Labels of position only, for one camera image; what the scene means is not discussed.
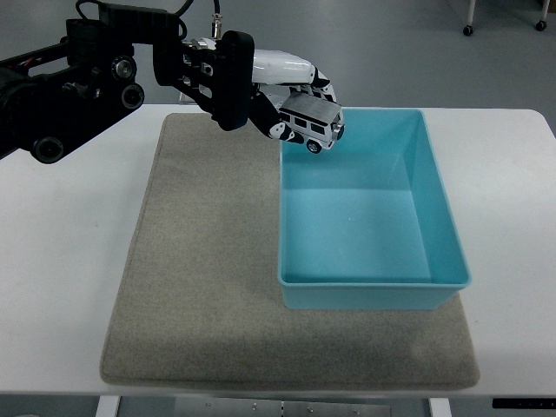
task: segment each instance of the robotic hand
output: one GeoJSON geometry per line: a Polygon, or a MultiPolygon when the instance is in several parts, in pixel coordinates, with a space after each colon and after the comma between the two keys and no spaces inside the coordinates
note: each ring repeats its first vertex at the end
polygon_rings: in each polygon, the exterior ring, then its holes
{"type": "Polygon", "coordinates": [[[248,34],[229,31],[221,38],[218,0],[213,36],[184,42],[181,16],[192,3],[168,13],[78,0],[82,18],[66,22],[67,36],[59,44],[1,61],[0,159],[25,149],[39,162],[57,162],[141,107],[134,43],[153,45],[160,85],[190,96],[224,130],[250,118],[266,136],[305,142],[314,153],[341,138],[341,106],[321,72],[296,56],[255,51],[248,34]],[[98,6],[98,20],[81,12],[83,3],[98,6]],[[61,58],[67,58],[67,69],[29,75],[61,58]],[[264,84],[288,85],[289,98],[263,94],[264,84]]]}

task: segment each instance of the light blue container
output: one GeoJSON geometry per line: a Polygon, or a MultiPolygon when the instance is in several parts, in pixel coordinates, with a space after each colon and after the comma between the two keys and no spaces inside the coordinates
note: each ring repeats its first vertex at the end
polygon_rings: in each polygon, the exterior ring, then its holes
{"type": "Polygon", "coordinates": [[[330,151],[281,144],[289,308],[435,309],[470,283],[422,113],[344,109],[330,151]]]}

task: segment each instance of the toy car window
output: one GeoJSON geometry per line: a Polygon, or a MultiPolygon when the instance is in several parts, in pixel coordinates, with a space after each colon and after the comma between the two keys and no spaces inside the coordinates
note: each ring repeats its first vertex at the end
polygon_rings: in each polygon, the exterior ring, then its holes
{"type": "Polygon", "coordinates": [[[295,118],[295,124],[301,126],[302,128],[307,127],[307,122],[305,122],[303,119],[300,119],[299,117],[295,118]]]}
{"type": "Polygon", "coordinates": [[[319,126],[318,124],[311,123],[311,130],[324,135],[324,128],[322,126],[319,126]]]}

